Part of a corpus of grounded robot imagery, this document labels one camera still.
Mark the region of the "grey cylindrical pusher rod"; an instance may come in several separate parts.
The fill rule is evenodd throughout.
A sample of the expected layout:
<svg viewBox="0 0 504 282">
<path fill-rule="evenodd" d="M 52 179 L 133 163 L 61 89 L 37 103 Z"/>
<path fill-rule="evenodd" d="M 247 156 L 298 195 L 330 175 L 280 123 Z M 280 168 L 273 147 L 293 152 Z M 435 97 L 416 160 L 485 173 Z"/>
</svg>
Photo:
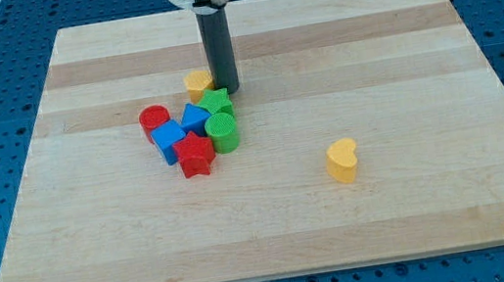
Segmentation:
<svg viewBox="0 0 504 282">
<path fill-rule="evenodd" d="M 214 87 L 226 89 L 229 94 L 236 93 L 240 78 L 225 9 L 218 9 L 211 15 L 197 15 L 196 19 Z"/>
</svg>

